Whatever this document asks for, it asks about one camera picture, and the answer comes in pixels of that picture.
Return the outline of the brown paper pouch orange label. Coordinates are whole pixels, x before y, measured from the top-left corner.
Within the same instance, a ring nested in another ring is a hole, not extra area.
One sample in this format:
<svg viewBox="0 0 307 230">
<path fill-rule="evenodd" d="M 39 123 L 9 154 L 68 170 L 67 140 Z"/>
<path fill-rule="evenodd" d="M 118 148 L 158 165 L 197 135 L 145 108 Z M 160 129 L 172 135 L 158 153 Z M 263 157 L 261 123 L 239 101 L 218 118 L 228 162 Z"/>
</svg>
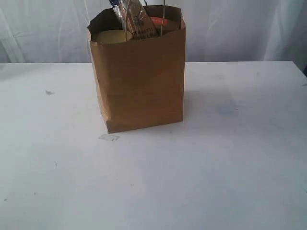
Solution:
<svg viewBox="0 0 307 230">
<path fill-rule="evenodd" d="M 174 22 L 169 19 L 163 19 L 160 17 L 150 17 L 152 20 L 158 34 L 161 34 L 161 29 L 163 29 L 163 34 L 167 34 L 172 31 L 176 31 L 180 29 L 180 26 L 177 22 Z"/>
</svg>

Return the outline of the brown paper bag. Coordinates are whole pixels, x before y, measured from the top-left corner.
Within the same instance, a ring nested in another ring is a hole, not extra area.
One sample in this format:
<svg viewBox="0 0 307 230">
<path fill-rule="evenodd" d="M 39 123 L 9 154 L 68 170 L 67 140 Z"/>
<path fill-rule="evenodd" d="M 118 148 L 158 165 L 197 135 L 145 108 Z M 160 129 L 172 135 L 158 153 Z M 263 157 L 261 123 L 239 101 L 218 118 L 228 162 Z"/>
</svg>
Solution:
<svg viewBox="0 0 307 230">
<path fill-rule="evenodd" d="M 184 110 L 186 27 L 181 9 L 150 5 L 152 17 L 178 29 L 160 37 L 102 44 L 100 32 L 119 30 L 112 9 L 90 21 L 90 49 L 99 107 L 108 133 L 180 122 Z"/>
</svg>

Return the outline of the clear jar gold lid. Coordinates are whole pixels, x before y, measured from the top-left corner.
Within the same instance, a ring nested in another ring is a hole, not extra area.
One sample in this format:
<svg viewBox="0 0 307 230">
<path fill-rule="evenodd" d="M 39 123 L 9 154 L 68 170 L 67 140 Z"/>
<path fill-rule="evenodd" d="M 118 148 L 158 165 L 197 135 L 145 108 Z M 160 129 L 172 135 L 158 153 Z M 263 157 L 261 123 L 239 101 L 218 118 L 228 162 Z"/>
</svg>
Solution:
<svg viewBox="0 0 307 230">
<path fill-rule="evenodd" d="M 125 30 L 108 30 L 99 32 L 92 37 L 92 41 L 101 44 L 116 44 L 129 41 L 133 38 L 132 34 Z"/>
</svg>

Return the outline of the clear tape piece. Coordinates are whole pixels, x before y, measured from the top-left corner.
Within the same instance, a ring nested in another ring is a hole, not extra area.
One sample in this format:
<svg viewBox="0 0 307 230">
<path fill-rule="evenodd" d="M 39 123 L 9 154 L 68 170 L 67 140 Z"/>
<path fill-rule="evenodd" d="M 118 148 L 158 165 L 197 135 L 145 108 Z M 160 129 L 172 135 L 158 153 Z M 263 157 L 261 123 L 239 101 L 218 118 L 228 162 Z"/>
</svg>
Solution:
<svg viewBox="0 0 307 230">
<path fill-rule="evenodd" d="M 112 134 L 102 134 L 99 139 L 105 141 L 117 141 L 120 136 L 112 135 Z"/>
</svg>

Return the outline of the spaghetti packet blue orange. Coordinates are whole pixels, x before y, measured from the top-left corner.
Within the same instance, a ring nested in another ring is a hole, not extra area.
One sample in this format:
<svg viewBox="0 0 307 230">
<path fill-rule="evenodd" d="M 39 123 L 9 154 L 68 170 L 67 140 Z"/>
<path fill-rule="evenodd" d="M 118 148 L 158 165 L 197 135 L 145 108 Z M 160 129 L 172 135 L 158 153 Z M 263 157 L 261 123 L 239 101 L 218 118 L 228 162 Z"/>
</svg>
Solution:
<svg viewBox="0 0 307 230">
<path fill-rule="evenodd" d="M 139 0 L 110 0 L 122 28 L 132 34 L 133 39 L 158 37 L 159 34 Z"/>
</svg>

